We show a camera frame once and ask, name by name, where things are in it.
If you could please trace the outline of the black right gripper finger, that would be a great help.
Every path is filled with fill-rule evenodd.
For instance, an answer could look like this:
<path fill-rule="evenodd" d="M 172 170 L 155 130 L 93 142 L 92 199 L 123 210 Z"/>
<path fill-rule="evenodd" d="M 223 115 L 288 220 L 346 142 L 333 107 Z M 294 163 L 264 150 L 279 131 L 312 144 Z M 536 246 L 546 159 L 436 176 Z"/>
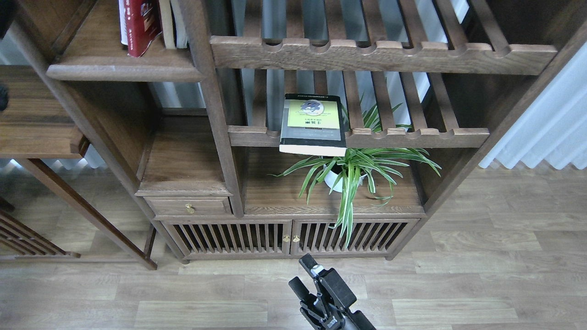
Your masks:
<path fill-rule="evenodd" d="M 357 298 L 334 268 L 325 269 L 310 253 L 301 257 L 299 263 L 314 280 L 316 296 L 323 307 L 332 305 L 341 311 L 349 311 Z"/>
<path fill-rule="evenodd" d="M 302 280 L 300 280 L 297 276 L 290 280 L 288 285 L 296 294 L 302 306 L 308 307 L 315 305 L 316 296 L 310 293 L 308 288 L 306 288 L 306 286 L 303 284 Z"/>

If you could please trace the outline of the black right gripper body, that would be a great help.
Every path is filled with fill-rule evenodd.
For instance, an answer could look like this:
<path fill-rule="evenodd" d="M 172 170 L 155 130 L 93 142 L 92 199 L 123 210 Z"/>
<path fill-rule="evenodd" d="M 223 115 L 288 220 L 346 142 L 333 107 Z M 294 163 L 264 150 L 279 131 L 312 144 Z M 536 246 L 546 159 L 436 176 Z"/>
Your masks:
<path fill-rule="evenodd" d="M 300 312 L 315 330 L 375 330 L 361 311 L 351 313 L 338 307 L 325 294 L 310 294 L 302 299 Z"/>

